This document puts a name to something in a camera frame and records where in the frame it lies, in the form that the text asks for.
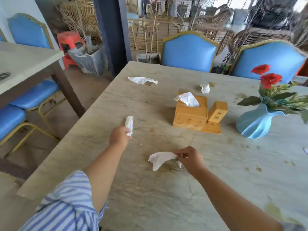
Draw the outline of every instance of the red flower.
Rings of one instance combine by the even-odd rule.
[[[252,69],[252,73],[256,73],[259,75],[263,75],[264,73],[268,72],[270,70],[270,65],[261,65],[261,66],[257,66],[255,68]]]
[[[263,84],[263,88],[269,89],[272,85],[275,85],[282,80],[282,76],[279,74],[268,73],[263,75],[261,78],[261,84]]]

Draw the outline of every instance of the crumpled tissue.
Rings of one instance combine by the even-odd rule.
[[[150,155],[148,161],[153,163],[153,172],[158,170],[160,166],[163,165],[168,160],[176,159],[177,155],[173,154],[172,152],[163,151],[163,152],[156,152]],[[179,167],[182,167],[182,163],[177,161]]]
[[[201,89],[202,94],[210,92],[210,85],[209,84],[201,84],[200,87],[202,87],[202,89]]]
[[[133,117],[132,116],[126,117],[125,127],[129,129],[129,132],[126,135],[131,136],[133,133]]]
[[[189,107],[195,107],[195,106],[200,106],[199,102],[197,99],[193,96],[191,92],[183,93],[181,95],[178,95],[175,97],[176,101],[181,100],[183,103],[185,103]]]
[[[134,83],[137,83],[137,84],[144,84],[145,82],[152,82],[152,83],[155,83],[157,84],[158,81],[157,80],[153,80],[151,78],[146,78],[146,77],[128,77],[128,79]]]

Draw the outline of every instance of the light blue vase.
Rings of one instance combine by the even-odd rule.
[[[263,137],[269,131],[273,116],[286,116],[282,111],[268,111],[265,104],[255,110],[242,114],[236,121],[236,128],[246,138]]]

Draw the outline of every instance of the stool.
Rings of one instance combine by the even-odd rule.
[[[74,48],[80,48],[84,45],[83,40],[80,38],[77,32],[61,32],[57,34],[59,48],[64,52],[63,63],[65,69],[68,69],[68,65],[77,66],[75,61],[67,53],[68,50]]]

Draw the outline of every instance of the wooden tissue box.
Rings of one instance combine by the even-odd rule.
[[[208,119],[208,104],[206,97],[195,96],[200,106],[188,107],[182,101],[178,100],[173,126],[202,131]]]

